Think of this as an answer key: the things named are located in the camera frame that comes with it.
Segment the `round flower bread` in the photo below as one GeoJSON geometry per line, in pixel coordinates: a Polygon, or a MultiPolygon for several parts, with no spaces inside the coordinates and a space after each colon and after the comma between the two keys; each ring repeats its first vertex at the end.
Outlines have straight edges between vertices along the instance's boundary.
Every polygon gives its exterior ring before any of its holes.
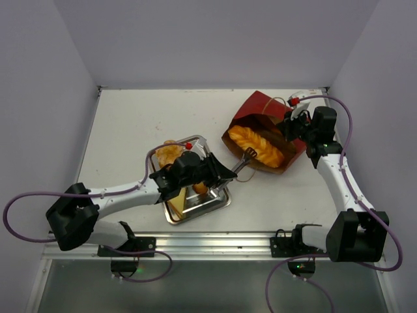
{"type": "Polygon", "coordinates": [[[182,155],[185,147],[179,145],[174,140],[167,140],[164,142],[164,146],[155,151],[158,164],[161,168],[164,166],[173,164],[174,161],[182,155]]]}

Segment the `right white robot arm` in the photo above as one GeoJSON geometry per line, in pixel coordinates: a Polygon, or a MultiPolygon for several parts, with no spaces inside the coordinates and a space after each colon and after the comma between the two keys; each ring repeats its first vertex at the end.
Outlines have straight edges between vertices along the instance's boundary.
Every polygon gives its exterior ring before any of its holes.
{"type": "Polygon", "coordinates": [[[326,252],[332,261],[376,262],[382,256],[389,223],[385,212],[376,212],[363,196],[335,139],[337,113],[319,106],[313,115],[306,110],[287,112],[277,125],[290,142],[299,139],[313,167],[324,179],[338,216],[331,227],[298,224],[292,231],[290,247],[305,256],[313,248],[326,252]]]}

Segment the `yellow triangular sandwich bread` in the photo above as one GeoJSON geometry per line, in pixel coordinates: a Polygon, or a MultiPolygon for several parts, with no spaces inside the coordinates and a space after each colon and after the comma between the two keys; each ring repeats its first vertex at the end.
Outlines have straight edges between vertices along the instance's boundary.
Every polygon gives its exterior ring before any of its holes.
{"type": "Polygon", "coordinates": [[[186,191],[186,188],[182,188],[178,196],[168,201],[169,206],[180,219],[184,217],[183,211],[186,206],[186,191]]]}

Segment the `long bread loaf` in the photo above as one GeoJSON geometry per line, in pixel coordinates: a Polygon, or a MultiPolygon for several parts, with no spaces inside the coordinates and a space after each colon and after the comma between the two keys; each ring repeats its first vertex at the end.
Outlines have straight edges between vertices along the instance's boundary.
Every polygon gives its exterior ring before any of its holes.
{"type": "Polygon", "coordinates": [[[204,183],[194,184],[192,188],[197,194],[205,194],[208,191],[208,187],[204,183]]]}

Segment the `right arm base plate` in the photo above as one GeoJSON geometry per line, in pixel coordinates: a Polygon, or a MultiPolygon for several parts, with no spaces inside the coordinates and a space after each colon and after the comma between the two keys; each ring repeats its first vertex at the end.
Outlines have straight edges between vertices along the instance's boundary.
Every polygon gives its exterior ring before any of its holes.
{"type": "Polygon", "coordinates": [[[291,232],[278,229],[270,238],[270,251],[273,258],[292,258],[314,252],[314,248],[302,242],[300,229],[291,232]]]}

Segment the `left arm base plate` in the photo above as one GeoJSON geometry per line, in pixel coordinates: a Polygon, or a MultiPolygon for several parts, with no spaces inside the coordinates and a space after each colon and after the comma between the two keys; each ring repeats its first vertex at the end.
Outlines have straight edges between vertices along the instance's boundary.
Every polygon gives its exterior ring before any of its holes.
{"type": "Polygon", "coordinates": [[[106,246],[100,245],[98,247],[97,255],[99,257],[144,257],[144,258],[153,258],[156,248],[156,238],[155,237],[135,237],[134,239],[129,239],[121,247],[113,250],[106,246]]]}

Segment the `red paper bag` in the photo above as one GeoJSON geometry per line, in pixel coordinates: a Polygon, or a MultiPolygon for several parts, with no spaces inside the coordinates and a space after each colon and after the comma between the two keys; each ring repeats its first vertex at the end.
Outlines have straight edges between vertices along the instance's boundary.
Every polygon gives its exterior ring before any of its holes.
{"type": "Polygon", "coordinates": [[[291,111],[283,101],[255,91],[232,118],[222,141],[239,158],[247,148],[252,148],[257,155],[250,160],[249,167],[281,174],[306,150],[306,144],[299,139],[286,141],[277,127],[291,111]]]}

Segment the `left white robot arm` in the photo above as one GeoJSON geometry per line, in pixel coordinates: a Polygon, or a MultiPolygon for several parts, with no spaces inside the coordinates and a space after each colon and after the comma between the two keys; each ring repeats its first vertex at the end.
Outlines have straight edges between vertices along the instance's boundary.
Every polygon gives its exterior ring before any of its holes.
{"type": "Polygon", "coordinates": [[[171,200],[182,189],[198,183],[221,189],[236,178],[236,169],[226,168],[212,153],[201,158],[195,152],[186,151],[174,163],[138,183],[97,193],[82,183],[74,184],[47,210],[46,219],[62,251],[92,243],[112,246],[121,256],[128,256],[136,247],[130,227],[124,222],[102,223],[102,218],[125,209],[171,200]]]}

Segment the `metal tongs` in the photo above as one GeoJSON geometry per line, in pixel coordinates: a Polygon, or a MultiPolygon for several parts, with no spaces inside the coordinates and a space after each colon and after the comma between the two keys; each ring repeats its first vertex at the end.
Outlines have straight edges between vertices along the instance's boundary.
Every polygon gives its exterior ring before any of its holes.
{"type": "Polygon", "coordinates": [[[237,180],[238,173],[246,167],[252,159],[254,159],[257,156],[257,152],[254,148],[249,147],[247,148],[240,160],[231,168],[228,169],[228,171],[233,172],[234,176],[232,178],[226,178],[221,179],[219,183],[216,183],[214,186],[210,187],[210,190],[214,191],[215,193],[219,193],[221,190],[223,190],[230,182],[237,180]]]}

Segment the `braided leaf-shaped bread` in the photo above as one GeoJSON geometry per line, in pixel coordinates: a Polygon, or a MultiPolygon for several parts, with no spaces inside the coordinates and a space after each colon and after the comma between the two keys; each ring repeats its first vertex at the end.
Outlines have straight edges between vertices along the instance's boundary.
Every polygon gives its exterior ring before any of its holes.
{"type": "Polygon", "coordinates": [[[277,147],[249,127],[235,125],[227,132],[242,150],[254,148],[257,152],[255,159],[265,166],[279,168],[285,160],[283,153],[277,147]]]}

